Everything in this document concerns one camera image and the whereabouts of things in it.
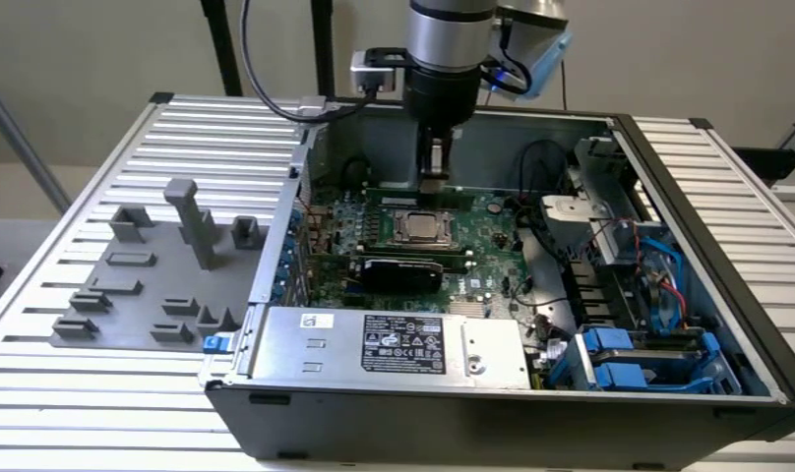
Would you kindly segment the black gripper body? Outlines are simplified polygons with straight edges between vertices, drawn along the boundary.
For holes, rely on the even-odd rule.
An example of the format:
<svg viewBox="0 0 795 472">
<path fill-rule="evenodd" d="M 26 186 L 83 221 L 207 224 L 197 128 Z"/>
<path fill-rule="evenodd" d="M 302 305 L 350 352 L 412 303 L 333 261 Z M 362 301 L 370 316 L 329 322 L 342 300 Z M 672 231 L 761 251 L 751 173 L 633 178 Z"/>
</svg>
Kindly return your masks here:
<svg viewBox="0 0 795 472">
<path fill-rule="evenodd" d="M 457 73 L 422 67 L 405 71 L 404 107 L 417 123 L 420 144 L 444 139 L 472 117 L 480 81 L 478 67 Z"/>
</svg>

